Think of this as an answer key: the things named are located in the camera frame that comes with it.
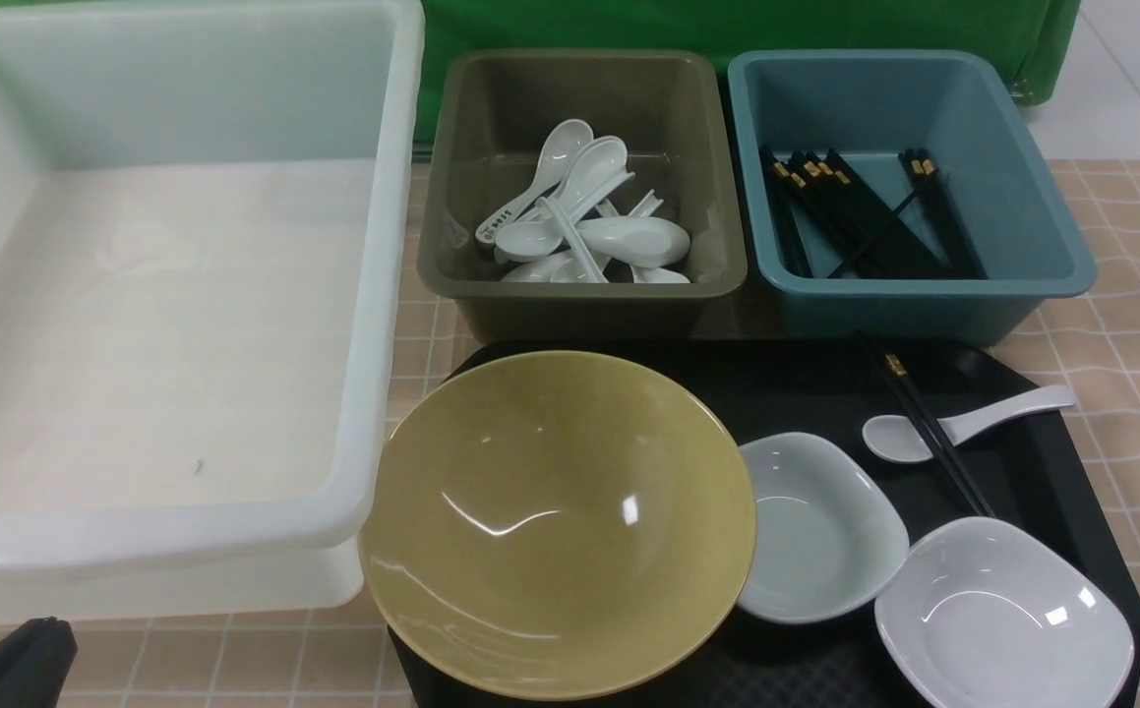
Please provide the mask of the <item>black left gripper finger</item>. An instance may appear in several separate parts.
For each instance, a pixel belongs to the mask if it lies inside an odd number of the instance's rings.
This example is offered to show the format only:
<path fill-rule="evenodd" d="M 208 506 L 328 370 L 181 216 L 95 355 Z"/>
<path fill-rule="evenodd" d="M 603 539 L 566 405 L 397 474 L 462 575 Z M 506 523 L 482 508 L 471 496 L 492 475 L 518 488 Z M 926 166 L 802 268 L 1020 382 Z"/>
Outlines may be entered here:
<path fill-rule="evenodd" d="M 56 707 L 78 656 L 70 622 L 36 618 L 0 640 L 0 707 Z"/>

